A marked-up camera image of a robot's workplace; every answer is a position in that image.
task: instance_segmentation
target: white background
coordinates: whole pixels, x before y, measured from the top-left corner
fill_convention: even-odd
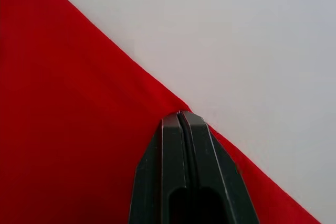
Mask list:
[[[336,0],[70,0],[323,223],[336,219]]]

